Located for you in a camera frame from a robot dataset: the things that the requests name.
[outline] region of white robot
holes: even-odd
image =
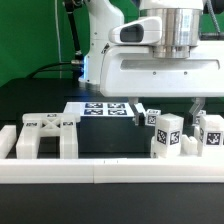
[[[90,17],[81,87],[130,99],[192,97],[193,120],[205,97],[224,96],[224,42],[199,41],[206,0],[141,0],[128,24],[109,0],[78,2]]]

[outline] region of green wall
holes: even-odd
[[[129,22],[137,17],[137,9],[130,0],[110,0],[125,14]],[[16,77],[25,77],[35,69],[58,62],[58,48],[55,28],[54,0],[2,1],[0,7],[0,86]],[[59,27],[61,33],[62,60],[73,58],[73,45],[67,15],[58,0]],[[89,48],[88,12],[85,7],[75,13],[81,48],[84,53]],[[223,14],[218,15],[220,23]],[[202,31],[213,31],[209,16],[205,15]],[[59,77],[58,73],[47,76]]]

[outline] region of white block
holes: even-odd
[[[181,152],[185,155],[198,155],[198,141],[195,137],[188,138],[187,135],[182,135]]]
[[[40,145],[41,121],[27,121],[16,144],[18,159],[36,159]]]
[[[159,157],[167,158],[180,154],[183,121],[182,117],[173,114],[157,117],[154,151]]]
[[[72,116],[64,116],[61,119],[60,158],[78,158],[78,139],[76,131],[76,122],[75,117]]]
[[[202,116],[198,141],[199,155],[203,157],[223,156],[223,133],[224,119],[220,115]]]
[[[161,110],[148,109],[146,111],[146,126],[155,126],[157,116],[161,115]]]
[[[16,142],[16,126],[6,125],[0,132],[0,159],[5,159]]]

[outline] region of white plastic holder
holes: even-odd
[[[0,131],[0,159],[5,159],[16,142],[16,126],[5,125]]]
[[[25,114],[23,129],[16,145],[18,159],[36,159],[41,137],[60,137],[60,158],[77,159],[77,114]]]
[[[181,154],[187,156],[198,156],[198,141],[195,137],[182,135]]]

